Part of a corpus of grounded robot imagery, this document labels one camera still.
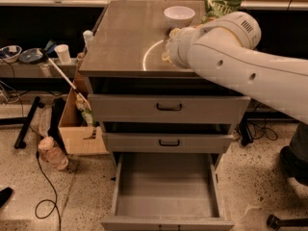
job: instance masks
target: green chip bag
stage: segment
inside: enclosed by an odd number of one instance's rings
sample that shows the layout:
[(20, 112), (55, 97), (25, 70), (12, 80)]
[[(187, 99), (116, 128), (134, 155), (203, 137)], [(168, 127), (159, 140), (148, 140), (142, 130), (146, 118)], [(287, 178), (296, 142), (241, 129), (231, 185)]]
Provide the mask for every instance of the green chip bag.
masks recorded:
[(202, 23), (220, 18), (226, 14), (240, 9), (242, 0), (204, 0), (205, 15), (201, 18)]

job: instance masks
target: concrete floor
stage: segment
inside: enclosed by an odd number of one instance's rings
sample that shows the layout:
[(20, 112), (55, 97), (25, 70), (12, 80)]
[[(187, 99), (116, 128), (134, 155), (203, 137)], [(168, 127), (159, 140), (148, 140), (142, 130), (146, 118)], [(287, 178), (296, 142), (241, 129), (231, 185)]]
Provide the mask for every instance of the concrete floor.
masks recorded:
[[(29, 103), (24, 103), (24, 115)], [(40, 109), (37, 109), (31, 127), (38, 130)], [(21, 116), (19, 103), (2, 106), (1, 117)], [(39, 170), (36, 159), (37, 136), (29, 130), (25, 149), (14, 149), (20, 131), (19, 125), (0, 128), (0, 190), (13, 189), (13, 196), (0, 209), (0, 230), (41, 231), (58, 230), (59, 219), (54, 212), (49, 218), (36, 218), (36, 206), (45, 198), (55, 200), (55, 194)], [(296, 124), (270, 123), (278, 139), (267, 137), (242, 147), (233, 141), (218, 166), (219, 194), (225, 215), (235, 221), (232, 231), (272, 230), (266, 225), (269, 214), (279, 218), (308, 218), (308, 187), (294, 178), (286, 178), (278, 164), (280, 149), (287, 145)], [(58, 207), (62, 230), (104, 230), (101, 221), (110, 213), (116, 170), (109, 155), (68, 155), (69, 166), (57, 171), (41, 162), (58, 193)], [(52, 204), (43, 203), (38, 215), (50, 212)], [(308, 228), (281, 228), (280, 230), (308, 230)]]

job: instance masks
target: bowl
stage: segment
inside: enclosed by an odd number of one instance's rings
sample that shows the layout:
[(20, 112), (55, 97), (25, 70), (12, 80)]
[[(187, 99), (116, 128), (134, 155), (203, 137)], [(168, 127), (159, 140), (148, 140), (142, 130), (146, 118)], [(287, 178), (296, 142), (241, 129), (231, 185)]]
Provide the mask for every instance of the bowl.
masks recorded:
[(167, 24), (171, 28), (183, 28), (191, 25), (195, 12), (184, 6), (173, 6), (164, 10)]
[(18, 45), (9, 45), (0, 49), (0, 59), (3, 59), (6, 63), (15, 63), (22, 49)]

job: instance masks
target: white cup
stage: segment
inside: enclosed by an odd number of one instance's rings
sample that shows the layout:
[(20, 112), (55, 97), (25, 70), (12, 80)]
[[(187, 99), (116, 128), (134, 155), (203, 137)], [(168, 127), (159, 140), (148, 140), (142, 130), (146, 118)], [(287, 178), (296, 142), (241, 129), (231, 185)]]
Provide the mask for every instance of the white cup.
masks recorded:
[(69, 55), (68, 45), (60, 44), (55, 47), (55, 51), (62, 64), (70, 64), (71, 59)]

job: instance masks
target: drawer handle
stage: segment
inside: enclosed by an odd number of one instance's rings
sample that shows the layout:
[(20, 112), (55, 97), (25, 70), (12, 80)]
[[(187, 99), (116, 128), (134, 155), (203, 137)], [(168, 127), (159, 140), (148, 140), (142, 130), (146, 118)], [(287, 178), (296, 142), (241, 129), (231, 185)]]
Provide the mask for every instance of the drawer handle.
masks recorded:
[(179, 146), (180, 140), (177, 140), (176, 142), (163, 142), (162, 140), (159, 140), (160, 146)]
[(159, 103), (156, 104), (157, 110), (164, 111), (164, 112), (179, 112), (182, 110), (182, 104), (177, 105), (176, 107), (164, 107)]

